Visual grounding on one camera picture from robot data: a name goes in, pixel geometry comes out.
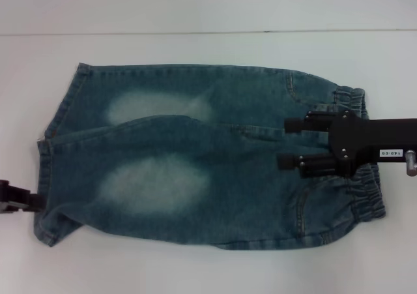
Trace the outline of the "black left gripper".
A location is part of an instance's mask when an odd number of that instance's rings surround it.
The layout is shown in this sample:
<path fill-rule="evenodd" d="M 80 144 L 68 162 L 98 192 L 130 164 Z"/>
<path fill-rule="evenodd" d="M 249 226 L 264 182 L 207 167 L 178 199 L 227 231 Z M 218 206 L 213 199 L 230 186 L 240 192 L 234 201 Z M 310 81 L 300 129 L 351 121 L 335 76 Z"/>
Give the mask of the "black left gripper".
<path fill-rule="evenodd" d="M 30 191 L 10 186 L 6 180 L 1 180 L 1 213 L 25 211 L 28 207 L 32 212 L 44 210 L 44 196 L 31 194 Z"/>

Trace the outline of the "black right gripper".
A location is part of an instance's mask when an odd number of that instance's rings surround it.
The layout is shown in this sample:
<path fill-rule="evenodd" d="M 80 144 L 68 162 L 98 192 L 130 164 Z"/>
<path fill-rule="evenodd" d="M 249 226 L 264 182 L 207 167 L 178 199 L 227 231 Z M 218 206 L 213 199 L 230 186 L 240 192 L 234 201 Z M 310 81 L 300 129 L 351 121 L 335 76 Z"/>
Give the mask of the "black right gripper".
<path fill-rule="evenodd" d="M 331 154 L 277 156 L 280 170 L 298 169 L 301 178 L 340 175 L 352 177 L 365 164 L 404 162 L 416 176 L 416 119 L 369 120 L 353 112 L 308 111 L 286 118 L 286 134 L 327 132 Z"/>

